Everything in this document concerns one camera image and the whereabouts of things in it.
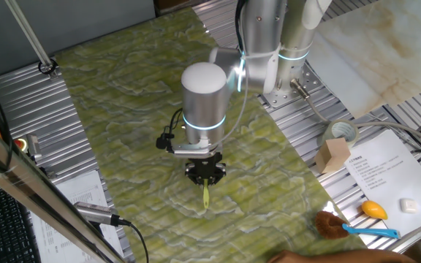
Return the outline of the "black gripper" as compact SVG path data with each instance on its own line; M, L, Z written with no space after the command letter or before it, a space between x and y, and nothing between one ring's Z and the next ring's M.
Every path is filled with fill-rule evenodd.
M216 185L227 174L225 163L220 163L222 155L216 153L206 159L189 159L186 164L185 176L194 184L203 186L204 179L210 178L210 184Z

